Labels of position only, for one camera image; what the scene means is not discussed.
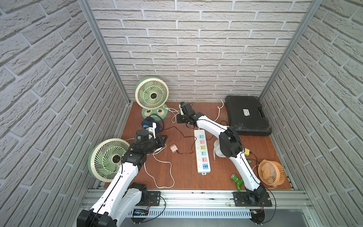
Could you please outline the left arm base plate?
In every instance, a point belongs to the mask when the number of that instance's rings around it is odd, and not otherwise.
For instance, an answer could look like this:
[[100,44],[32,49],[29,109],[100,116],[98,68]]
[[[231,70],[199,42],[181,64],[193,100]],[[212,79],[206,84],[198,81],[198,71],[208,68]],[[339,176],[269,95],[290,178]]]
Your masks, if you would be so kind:
[[143,192],[141,196],[141,201],[137,204],[137,206],[159,206],[160,204],[160,191],[147,191]]

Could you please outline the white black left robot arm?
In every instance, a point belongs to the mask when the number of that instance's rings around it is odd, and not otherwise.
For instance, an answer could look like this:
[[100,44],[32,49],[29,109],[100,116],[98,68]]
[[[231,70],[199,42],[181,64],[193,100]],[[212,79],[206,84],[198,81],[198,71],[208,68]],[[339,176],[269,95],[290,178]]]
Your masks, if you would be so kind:
[[138,130],[135,139],[121,157],[121,167],[107,190],[90,210],[82,210],[77,217],[78,227],[119,227],[131,209],[146,200],[147,187],[132,183],[147,155],[163,148],[167,135]]

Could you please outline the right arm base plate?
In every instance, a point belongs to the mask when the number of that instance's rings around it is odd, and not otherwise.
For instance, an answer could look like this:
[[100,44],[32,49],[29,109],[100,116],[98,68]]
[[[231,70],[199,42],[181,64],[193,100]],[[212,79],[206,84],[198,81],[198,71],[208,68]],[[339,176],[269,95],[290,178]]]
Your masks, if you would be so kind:
[[272,201],[268,193],[259,198],[247,191],[232,192],[235,207],[272,207]]

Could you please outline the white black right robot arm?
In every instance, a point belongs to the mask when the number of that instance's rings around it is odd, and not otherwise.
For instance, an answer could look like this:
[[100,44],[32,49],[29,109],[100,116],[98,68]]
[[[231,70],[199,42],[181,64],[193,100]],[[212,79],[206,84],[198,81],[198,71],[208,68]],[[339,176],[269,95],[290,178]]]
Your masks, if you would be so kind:
[[250,167],[245,156],[245,147],[236,129],[218,124],[204,114],[195,112],[190,103],[181,102],[179,108],[181,112],[177,115],[177,122],[204,129],[217,137],[222,154],[233,162],[244,181],[248,203],[259,202],[267,194],[266,188]]

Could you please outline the white power strip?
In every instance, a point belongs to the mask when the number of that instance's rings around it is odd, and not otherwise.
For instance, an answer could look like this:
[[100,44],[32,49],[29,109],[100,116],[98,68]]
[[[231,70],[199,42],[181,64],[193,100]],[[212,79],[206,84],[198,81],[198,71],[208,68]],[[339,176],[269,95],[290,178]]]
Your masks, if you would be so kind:
[[209,153],[207,146],[207,137],[205,131],[198,129],[194,130],[195,141],[195,153],[197,162],[197,172],[202,175],[206,175],[211,172]]

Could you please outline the pink usb charger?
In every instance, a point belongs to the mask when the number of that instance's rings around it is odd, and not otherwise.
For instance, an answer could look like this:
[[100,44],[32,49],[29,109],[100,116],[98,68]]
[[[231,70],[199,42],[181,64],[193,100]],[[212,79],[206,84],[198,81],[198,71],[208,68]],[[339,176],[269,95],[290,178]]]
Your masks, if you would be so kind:
[[177,147],[175,144],[172,144],[172,145],[170,146],[170,150],[171,150],[173,153],[176,153],[176,152],[178,152],[178,147]]

